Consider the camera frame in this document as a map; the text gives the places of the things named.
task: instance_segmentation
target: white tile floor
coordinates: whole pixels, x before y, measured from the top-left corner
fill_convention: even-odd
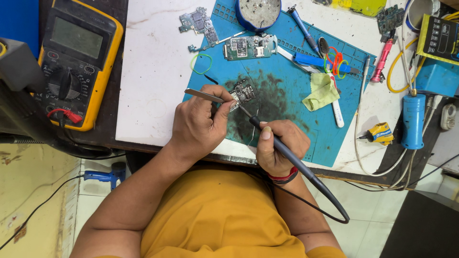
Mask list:
[[[125,161],[124,157],[111,160],[82,160],[81,173],[85,170],[110,172],[113,162]],[[422,175],[436,167],[427,165]],[[398,211],[407,191],[367,192],[342,181],[321,179],[341,202],[351,217],[349,224],[341,224],[326,218],[343,252],[348,258],[377,258],[391,232]],[[416,189],[437,192],[442,183],[441,170],[422,180]],[[306,180],[319,206],[331,215],[342,218],[335,207]],[[80,181],[75,240],[83,224],[110,193],[110,183],[97,180]]]

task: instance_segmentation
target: white marble table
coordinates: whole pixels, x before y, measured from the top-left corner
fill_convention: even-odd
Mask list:
[[[388,0],[387,7],[406,1]],[[203,34],[180,33],[179,16],[193,12],[196,7],[207,8],[211,14],[214,0],[190,1],[129,1],[123,71],[118,106],[116,140],[164,146],[172,135],[175,107],[184,97],[183,90],[191,75],[190,61],[195,53],[187,47],[200,46]],[[297,5],[300,17],[358,48],[379,56],[380,43],[377,22],[374,18],[313,4],[310,0],[284,0],[282,9]],[[407,42],[416,35],[406,29]],[[383,73],[387,75],[390,64],[401,47],[394,45]],[[392,74],[392,86],[400,89],[407,80],[399,62]],[[364,94],[360,112],[359,132],[363,133],[376,123],[388,122],[392,129],[401,112],[402,97],[406,92],[394,94],[382,84],[370,83]],[[355,118],[349,127],[338,157],[332,168],[305,162],[313,168],[364,174],[356,160],[354,150]],[[362,141],[360,153],[367,171],[376,171],[386,148],[380,144]],[[255,159],[256,149],[225,139],[213,153]]]

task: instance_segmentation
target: digital multimeter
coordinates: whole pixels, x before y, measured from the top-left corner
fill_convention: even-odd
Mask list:
[[[93,128],[122,35],[113,17],[77,0],[54,1],[38,60],[48,84],[34,94],[47,114],[70,110],[83,120],[66,118],[66,128]],[[56,112],[50,119],[59,124]]]

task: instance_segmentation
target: circuit board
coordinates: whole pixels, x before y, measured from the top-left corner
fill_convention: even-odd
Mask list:
[[[255,93],[253,92],[253,88],[250,84],[244,87],[246,81],[247,79],[238,81],[234,85],[234,89],[229,92],[233,96],[233,98],[237,100],[236,105],[233,108],[231,108],[230,112],[237,109],[239,106],[242,106],[256,98]]]
[[[223,56],[228,61],[270,57],[277,53],[275,35],[237,37],[225,41]]]
[[[398,26],[401,26],[404,15],[405,10],[403,8],[399,9],[398,5],[394,5],[393,7],[389,7],[379,12],[376,15],[376,18],[378,19],[379,33],[383,35]]]
[[[182,26],[179,27],[180,32],[185,32],[193,29],[196,34],[204,33],[209,45],[213,45],[218,42],[217,32],[213,27],[212,21],[206,14],[207,9],[203,7],[196,8],[196,11],[188,14],[181,15],[179,17],[182,22]],[[196,52],[196,47],[191,45],[188,47],[190,52]]]

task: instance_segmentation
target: mustard yellow shirt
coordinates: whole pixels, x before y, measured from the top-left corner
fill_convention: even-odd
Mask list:
[[[143,258],[346,257],[334,247],[304,251],[263,182],[203,166],[167,189],[140,244]]]

